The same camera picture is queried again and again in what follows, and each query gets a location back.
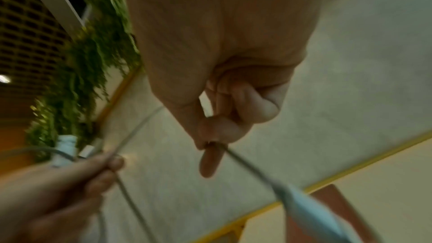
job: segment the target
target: green plant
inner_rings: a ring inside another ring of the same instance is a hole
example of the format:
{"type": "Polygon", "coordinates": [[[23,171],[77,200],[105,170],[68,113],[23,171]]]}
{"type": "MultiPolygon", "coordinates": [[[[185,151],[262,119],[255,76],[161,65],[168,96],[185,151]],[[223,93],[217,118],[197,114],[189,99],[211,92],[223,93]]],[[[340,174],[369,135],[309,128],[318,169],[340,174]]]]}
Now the green plant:
{"type": "MultiPolygon", "coordinates": [[[[65,46],[66,63],[59,63],[52,84],[32,107],[35,119],[27,130],[31,145],[54,146],[59,135],[76,135],[78,148],[91,137],[98,90],[108,100],[107,69],[123,75],[141,65],[125,0],[84,0],[94,18],[65,46]]],[[[38,154],[37,160],[48,155],[38,154]]]]}

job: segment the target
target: lattice ceiling panel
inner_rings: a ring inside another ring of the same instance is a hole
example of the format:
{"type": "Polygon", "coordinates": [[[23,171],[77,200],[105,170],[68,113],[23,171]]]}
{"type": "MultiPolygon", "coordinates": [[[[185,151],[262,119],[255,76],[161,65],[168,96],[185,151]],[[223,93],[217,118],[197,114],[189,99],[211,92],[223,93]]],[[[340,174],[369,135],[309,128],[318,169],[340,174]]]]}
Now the lattice ceiling panel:
{"type": "Polygon", "coordinates": [[[55,71],[67,33],[40,0],[0,0],[0,85],[2,98],[41,95],[55,71]]]}

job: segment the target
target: ceiling light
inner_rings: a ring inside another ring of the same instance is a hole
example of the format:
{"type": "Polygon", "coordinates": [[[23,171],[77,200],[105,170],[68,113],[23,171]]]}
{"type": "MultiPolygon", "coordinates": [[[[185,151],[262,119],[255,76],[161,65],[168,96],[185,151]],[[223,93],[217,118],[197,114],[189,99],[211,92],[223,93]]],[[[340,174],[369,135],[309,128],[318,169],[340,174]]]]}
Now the ceiling light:
{"type": "Polygon", "coordinates": [[[10,78],[7,77],[6,75],[0,74],[0,82],[8,84],[8,83],[10,83],[10,78]]]}

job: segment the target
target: human hand holding cable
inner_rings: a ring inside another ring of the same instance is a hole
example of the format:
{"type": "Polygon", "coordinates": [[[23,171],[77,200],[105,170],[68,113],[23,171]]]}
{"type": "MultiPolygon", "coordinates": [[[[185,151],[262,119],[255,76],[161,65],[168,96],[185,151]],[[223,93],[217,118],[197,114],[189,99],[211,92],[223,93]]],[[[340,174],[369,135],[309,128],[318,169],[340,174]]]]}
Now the human hand holding cable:
{"type": "Polygon", "coordinates": [[[0,242],[75,240],[123,165],[106,153],[62,168],[31,167],[0,182],[0,242]]]}
{"type": "Polygon", "coordinates": [[[322,0],[127,0],[153,93],[205,149],[211,176],[224,144],[279,113],[322,0]],[[199,101],[209,97],[214,116],[199,101]]]}

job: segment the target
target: hanging plant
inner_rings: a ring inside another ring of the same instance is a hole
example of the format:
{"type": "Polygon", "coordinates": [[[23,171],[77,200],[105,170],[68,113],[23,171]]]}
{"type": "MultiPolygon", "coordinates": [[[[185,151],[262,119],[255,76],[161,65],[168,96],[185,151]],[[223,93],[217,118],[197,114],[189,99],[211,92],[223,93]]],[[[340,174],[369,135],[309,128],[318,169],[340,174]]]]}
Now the hanging plant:
{"type": "MultiPolygon", "coordinates": [[[[93,134],[92,117],[101,97],[97,90],[108,100],[107,70],[114,67],[125,76],[141,65],[125,0],[84,1],[94,18],[65,46],[66,62],[58,64],[52,84],[32,106],[30,145],[53,147],[59,135],[75,135],[82,148],[93,134]]],[[[36,155],[37,161],[47,159],[47,154],[36,155]]]]}

